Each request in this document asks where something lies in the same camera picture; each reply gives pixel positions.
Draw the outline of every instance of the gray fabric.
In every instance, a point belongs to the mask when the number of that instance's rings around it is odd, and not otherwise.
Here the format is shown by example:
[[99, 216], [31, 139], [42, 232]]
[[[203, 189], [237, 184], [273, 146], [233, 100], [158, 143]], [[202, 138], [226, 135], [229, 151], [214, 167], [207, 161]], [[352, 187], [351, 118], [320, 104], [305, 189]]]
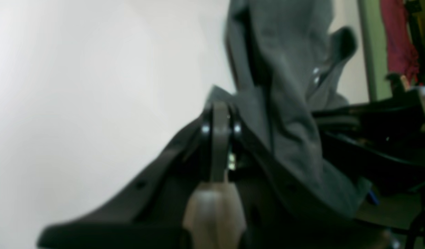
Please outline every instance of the gray fabric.
[[311, 115], [348, 104], [336, 89], [355, 39], [346, 28], [329, 36], [331, 21], [331, 0], [232, 0], [228, 54], [239, 91], [214, 88], [210, 98], [233, 102], [286, 170], [352, 217], [370, 183], [353, 183], [322, 158]]

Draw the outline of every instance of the hanging red fabric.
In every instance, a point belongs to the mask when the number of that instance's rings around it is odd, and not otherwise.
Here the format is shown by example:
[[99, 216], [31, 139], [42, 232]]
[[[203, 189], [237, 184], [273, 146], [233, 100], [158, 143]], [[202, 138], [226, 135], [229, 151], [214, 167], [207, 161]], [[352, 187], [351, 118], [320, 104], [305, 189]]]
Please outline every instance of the hanging red fabric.
[[407, 33], [408, 12], [403, 0], [381, 0], [380, 7], [387, 37], [388, 70], [404, 74], [411, 81], [419, 72], [418, 52]]

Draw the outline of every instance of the gray cloth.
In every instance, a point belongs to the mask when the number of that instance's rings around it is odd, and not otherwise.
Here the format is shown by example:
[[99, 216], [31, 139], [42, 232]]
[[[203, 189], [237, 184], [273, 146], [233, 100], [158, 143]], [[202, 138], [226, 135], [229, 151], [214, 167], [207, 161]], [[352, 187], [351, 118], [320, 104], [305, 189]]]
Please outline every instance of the gray cloth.
[[210, 99], [233, 102], [249, 128], [286, 170], [339, 214], [352, 217], [370, 183], [353, 183], [322, 157], [311, 112], [347, 105], [336, 93], [355, 38], [328, 35], [331, 0], [232, 0], [228, 54], [238, 87]]

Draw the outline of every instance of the red cloth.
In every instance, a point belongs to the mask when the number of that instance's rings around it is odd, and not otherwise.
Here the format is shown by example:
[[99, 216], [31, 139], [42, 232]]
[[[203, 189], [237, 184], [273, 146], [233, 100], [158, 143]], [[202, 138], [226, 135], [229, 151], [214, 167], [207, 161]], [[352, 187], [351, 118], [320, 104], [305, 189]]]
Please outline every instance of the red cloth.
[[403, 0], [381, 0], [381, 17], [388, 41], [388, 70], [411, 81], [419, 72], [418, 52], [407, 33], [408, 12]]

